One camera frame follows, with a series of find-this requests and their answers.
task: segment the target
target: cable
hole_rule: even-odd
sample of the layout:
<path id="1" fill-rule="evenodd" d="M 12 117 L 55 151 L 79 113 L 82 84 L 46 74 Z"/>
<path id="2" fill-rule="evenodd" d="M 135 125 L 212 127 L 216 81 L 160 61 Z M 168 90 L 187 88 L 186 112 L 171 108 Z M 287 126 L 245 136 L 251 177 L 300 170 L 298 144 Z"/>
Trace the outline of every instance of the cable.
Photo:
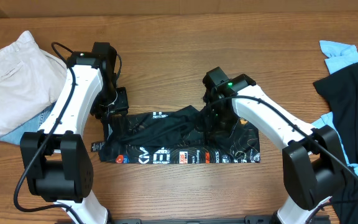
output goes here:
<path id="1" fill-rule="evenodd" d="M 119 75 L 121 74 L 122 60 L 121 60 L 121 56 L 119 54 L 117 54 L 117 57 L 119 59 L 119 68 L 118 68 L 118 72 L 117 72 L 117 80 L 118 80 Z"/>
<path id="2" fill-rule="evenodd" d="M 204 112 L 206 109 L 208 109 L 208 108 L 212 107 L 213 105 L 218 104 L 218 103 L 220 103 L 222 101 L 226 101 L 226 100 L 230 100 L 230 99 L 236 99 L 236 98 L 254 100 L 254 101 L 262 103 L 263 105 L 265 105 L 268 108 L 270 108 L 277 115 L 279 115 L 279 117 L 281 117 L 285 122 L 287 122 L 295 131 L 298 131 L 298 133 L 303 135 L 310 143 L 312 143 L 314 146 L 316 146 L 321 152 L 325 153 L 328 157 L 330 157 L 331 159 L 335 160 L 339 165 L 341 165 L 346 171 L 348 171 L 348 173 L 351 174 L 351 176 L 355 179 L 355 181 L 358 182 L 358 176 L 353 171 L 351 171 L 347 167 L 347 165 L 343 164 L 343 162 L 341 162 L 337 157 L 335 157 L 329 151 L 327 151 L 327 149 L 325 149 L 323 146 L 321 146 L 315 140 L 313 140 L 310 136 L 308 136 L 306 133 L 304 133 L 300 128 L 298 128 L 297 125 L 293 124 L 287 117 L 285 117 L 284 114 L 279 112 L 278 109 L 276 109 L 274 106 L 270 105 L 269 103 L 265 102 L 264 100 L 262 100 L 260 98 L 256 98 L 256 97 L 252 97 L 252 96 L 238 96 L 238 95 L 237 96 L 225 97 L 225 98 L 218 99 L 218 100 L 216 100 L 216 101 L 214 101 L 214 102 L 212 102 L 210 104 L 207 104 L 200 111 L 200 113 Z M 311 219 L 314 217 L 314 215 L 316 215 L 318 211 L 320 211 L 321 209 L 323 209 L 323 207 L 325 207 L 327 205 L 334 205 L 334 204 L 338 204 L 338 203 L 351 203 L 351 202 L 358 202 L 358 200 L 348 200 L 348 201 L 338 201 L 338 202 L 323 203 L 323 204 L 317 206 L 317 208 L 313 211 L 313 213 L 307 219 L 306 224 L 309 224 Z"/>
<path id="3" fill-rule="evenodd" d="M 51 44 L 53 51 L 60 57 L 61 60 L 63 60 L 67 64 L 67 61 L 65 60 L 65 58 L 63 58 L 62 55 L 56 50 L 55 45 L 59 45 L 59 46 L 63 47 L 64 49 L 66 49 L 67 51 L 71 52 L 71 53 L 73 51 L 70 50 L 69 48 L 67 48 L 66 46 L 64 46 L 62 44 L 59 44 L 57 42 L 53 42 Z M 24 208 L 24 207 L 21 207 L 19 205 L 19 201 L 18 201 L 19 191 L 20 191 L 20 188 L 22 187 L 22 184 L 24 182 L 25 177 L 27 176 L 30 168 L 34 164 L 35 159 L 38 158 L 40 156 L 40 154 L 44 152 L 45 146 L 47 145 L 48 140 L 52 137 L 53 132 L 55 132 L 57 126 L 59 125 L 60 121 L 62 120 L 63 114 L 65 113 L 65 110 L 67 109 L 67 106 L 68 106 L 68 104 L 69 104 L 69 102 L 70 102 L 70 100 L 71 100 L 71 98 L 72 98 L 72 96 L 74 94 L 74 89 L 75 89 L 75 85 L 76 85 L 75 74 L 74 74 L 74 71 L 73 71 L 73 69 L 71 67 L 68 67 L 68 69 L 70 70 L 70 73 L 71 73 L 71 75 L 73 77 L 73 83 L 71 84 L 71 90 L 70 90 L 70 93 L 69 93 L 68 98 L 66 100 L 66 103 L 63 105 L 63 108 L 62 108 L 59 116 L 56 118 L 55 124 L 52 126 L 52 129 L 47 134 L 47 137 L 44 139 L 43 143 L 37 149 L 37 152 L 34 154 L 34 157 L 31 159 L 29 165 L 25 168 L 22 176 L 20 177 L 20 179 L 19 179 L 19 181 L 18 181 L 18 183 L 16 185 L 14 195 L 13 195 L 13 203 L 14 203 L 15 207 L 19 211 L 22 211 L 22 212 L 38 212 L 38 211 L 42 211 L 42 210 L 46 210 L 46 209 L 50 209 L 50 208 L 65 208 L 67 210 L 67 212 L 71 212 L 71 214 L 74 216 L 74 218 L 77 220 L 77 222 L 79 224 L 83 224 L 83 222 L 81 221 L 81 219 L 79 218 L 77 213 L 74 211 L 74 209 L 72 209 L 71 206 L 68 206 L 68 205 L 65 205 L 65 204 L 54 204 L 54 205 L 47 205 L 47 206 L 38 207 L 38 208 Z"/>

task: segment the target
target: tabletop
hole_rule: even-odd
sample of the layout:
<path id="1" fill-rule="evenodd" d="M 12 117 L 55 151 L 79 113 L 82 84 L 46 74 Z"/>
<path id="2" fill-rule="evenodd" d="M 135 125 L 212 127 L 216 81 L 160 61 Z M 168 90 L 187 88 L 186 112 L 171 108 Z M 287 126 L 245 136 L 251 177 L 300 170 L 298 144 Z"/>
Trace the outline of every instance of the tabletop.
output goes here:
<path id="1" fill-rule="evenodd" d="M 329 111 L 312 85 L 329 75 L 319 40 L 358 49 L 358 12 L 0 19 L 0 49 L 25 30 L 50 53 L 53 41 L 79 51 L 110 42 L 122 57 L 118 85 L 127 89 L 131 114 L 188 105 L 200 110 L 202 78 L 220 66 L 230 77 L 247 74 L 271 99 L 311 123 Z M 88 151 L 103 140 L 102 125 L 92 116 L 83 139 Z M 90 152 L 93 190 L 114 219 L 270 215 L 288 195 L 280 151 L 263 134 L 260 150 L 260 164 L 198 165 L 110 164 Z M 67 220 L 58 208 L 16 210 L 13 192 L 23 170 L 19 147 L 0 142 L 0 223 Z M 19 201 L 28 208 L 47 204 L 26 183 Z M 332 207 L 319 214 L 339 223 Z"/>

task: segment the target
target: clothing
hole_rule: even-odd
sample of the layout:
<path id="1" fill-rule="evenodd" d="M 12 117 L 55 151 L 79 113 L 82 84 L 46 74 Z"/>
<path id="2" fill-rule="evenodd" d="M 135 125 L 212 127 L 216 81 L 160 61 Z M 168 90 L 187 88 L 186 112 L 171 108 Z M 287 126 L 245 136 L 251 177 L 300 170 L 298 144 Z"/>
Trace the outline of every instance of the clothing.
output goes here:
<path id="1" fill-rule="evenodd" d="M 140 164 L 260 162 L 255 126 L 238 119 L 228 136 L 207 134 L 197 127 L 200 115 L 188 106 L 173 113 L 114 116 L 108 121 L 113 132 L 101 147 L 99 158 Z"/>
<path id="2" fill-rule="evenodd" d="M 355 45 L 320 40 L 320 48 L 323 54 L 328 57 L 325 62 L 330 74 L 358 62 L 358 52 Z"/>
<path id="3" fill-rule="evenodd" d="M 314 82 L 316 91 L 329 103 L 333 123 L 346 150 L 350 163 L 358 163 L 358 63 Z M 347 183 L 333 195 L 333 201 L 358 199 L 358 184 Z M 334 205 L 341 223 L 358 223 L 358 204 Z"/>
<path id="4" fill-rule="evenodd" d="M 37 114 L 32 119 L 28 120 L 28 122 L 20 125 L 15 130 L 10 133 L 1 136 L 0 141 L 8 142 L 15 145 L 20 145 L 20 140 L 25 132 L 36 132 L 40 128 L 41 124 L 44 123 L 49 117 L 50 112 L 53 109 L 54 104 L 45 108 L 41 113 Z"/>
<path id="5" fill-rule="evenodd" d="M 0 137 L 57 101 L 66 66 L 39 49 L 29 31 L 0 50 Z"/>
<path id="6" fill-rule="evenodd" d="M 333 112 L 329 112 L 329 113 L 326 113 L 326 114 L 323 114 L 321 115 L 320 119 L 318 119 L 317 121 L 313 122 L 312 125 L 316 128 L 322 128 L 323 126 L 325 125 L 328 125 L 330 127 L 332 127 L 336 132 L 338 132 L 334 126 L 334 123 L 333 123 Z M 338 134 L 338 137 L 339 137 L 339 140 L 341 142 L 341 147 L 342 147 L 342 152 L 345 156 L 345 160 L 346 160 L 346 164 L 347 166 L 353 168 L 353 171 L 358 175 L 358 164 L 351 164 L 349 162 L 349 159 L 347 158 L 347 154 L 346 154 L 346 151 L 343 147 L 343 143 L 342 143 L 342 139 L 340 137 L 340 135 Z"/>

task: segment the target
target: blue cloth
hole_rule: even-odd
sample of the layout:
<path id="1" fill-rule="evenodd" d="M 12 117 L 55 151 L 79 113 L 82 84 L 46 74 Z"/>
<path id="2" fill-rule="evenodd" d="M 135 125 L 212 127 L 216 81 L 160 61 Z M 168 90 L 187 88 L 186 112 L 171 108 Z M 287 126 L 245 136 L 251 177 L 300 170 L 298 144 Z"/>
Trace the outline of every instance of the blue cloth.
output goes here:
<path id="1" fill-rule="evenodd" d="M 328 57 L 327 59 L 325 59 L 325 62 L 329 74 L 337 72 L 342 68 L 345 68 L 349 65 L 358 62 L 358 52 L 355 45 L 348 45 L 348 44 L 342 44 L 342 43 L 337 43 L 327 40 L 320 40 L 320 47 L 323 54 L 325 54 Z M 322 115 L 320 119 L 313 122 L 312 125 L 314 125 L 316 128 L 321 128 L 327 124 L 336 131 L 336 128 L 334 127 L 334 123 L 333 123 L 333 117 L 334 117 L 333 112 L 329 112 L 327 114 Z M 347 166 L 352 167 L 354 172 L 358 175 L 358 164 L 351 164 L 349 162 L 349 159 L 347 158 L 347 154 L 343 147 L 342 139 L 340 136 L 339 136 L 339 140 L 341 141 L 342 151 L 343 154 L 345 155 Z"/>
<path id="2" fill-rule="evenodd" d="M 336 128 L 334 126 L 333 118 L 334 118 L 333 112 L 329 112 L 327 114 L 321 115 L 320 119 L 313 122 L 312 125 L 316 128 L 322 128 L 323 126 L 328 125 L 328 126 L 332 127 L 338 133 L 338 131 L 336 130 Z M 342 139 L 340 136 L 339 136 L 339 140 L 341 142 L 342 151 L 345 156 L 345 161 L 346 161 L 347 166 L 353 168 L 354 172 L 358 175 L 358 164 L 351 164 L 349 162 L 349 159 L 347 158 L 346 151 L 343 147 Z"/>
<path id="3" fill-rule="evenodd" d="M 11 144 L 19 145 L 22 135 L 25 132 L 36 132 L 40 128 L 41 124 L 46 121 L 49 117 L 50 112 L 53 109 L 54 104 L 45 108 L 41 113 L 35 115 L 32 119 L 28 120 L 26 123 L 20 125 L 15 130 L 10 133 L 0 137 L 0 141 L 8 142 Z"/>
<path id="4" fill-rule="evenodd" d="M 358 52 L 355 45 L 320 40 L 320 48 L 323 54 L 328 57 L 325 61 L 329 74 L 358 62 Z"/>

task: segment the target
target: black cloth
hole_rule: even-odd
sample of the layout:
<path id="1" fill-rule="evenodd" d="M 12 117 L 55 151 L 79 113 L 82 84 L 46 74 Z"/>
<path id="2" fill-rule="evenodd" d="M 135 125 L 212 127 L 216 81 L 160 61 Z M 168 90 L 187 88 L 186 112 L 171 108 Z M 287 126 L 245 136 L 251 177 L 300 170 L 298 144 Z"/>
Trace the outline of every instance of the black cloth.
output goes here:
<path id="1" fill-rule="evenodd" d="M 326 99 L 334 114 L 334 125 L 342 138 L 350 163 L 358 163 L 358 63 L 314 82 L 317 92 Z M 351 180 L 332 201 L 358 198 L 358 184 Z M 334 205 L 341 223 L 358 223 L 358 204 Z"/>
<path id="2" fill-rule="evenodd" d="M 260 162 L 258 129 L 238 119 L 230 135 L 206 134 L 192 106 L 172 113 L 113 116 L 101 161 L 141 164 Z"/>

